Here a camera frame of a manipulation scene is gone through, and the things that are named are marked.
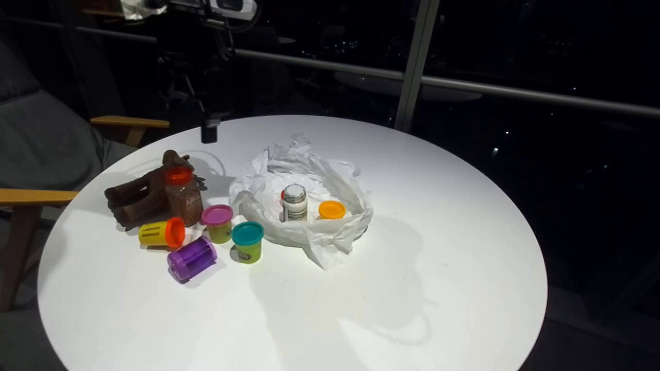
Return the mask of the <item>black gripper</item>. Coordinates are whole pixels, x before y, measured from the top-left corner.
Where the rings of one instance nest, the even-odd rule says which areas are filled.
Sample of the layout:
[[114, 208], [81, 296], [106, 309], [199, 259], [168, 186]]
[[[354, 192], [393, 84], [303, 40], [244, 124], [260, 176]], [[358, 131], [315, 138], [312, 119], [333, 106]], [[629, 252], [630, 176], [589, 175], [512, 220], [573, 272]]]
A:
[[199, 140], [204, 143], [211, 143], [218, 140], [218, 119], [202, 119], [199, 122]]

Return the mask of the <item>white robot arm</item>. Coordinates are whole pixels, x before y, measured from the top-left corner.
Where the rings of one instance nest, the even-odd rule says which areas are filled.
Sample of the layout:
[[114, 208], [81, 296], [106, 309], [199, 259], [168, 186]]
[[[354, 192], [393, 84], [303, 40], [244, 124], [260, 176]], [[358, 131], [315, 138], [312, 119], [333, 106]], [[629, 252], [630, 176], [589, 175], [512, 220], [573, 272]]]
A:
[[233, 31], [258, 15], [256, 0], [118, 0], [121, 19], [155, 27], [159, 93], [168, 119], [195, 128], [202, 143], [218, 140], [220, 119], [205, 109], [211, 74], [234, 56]]

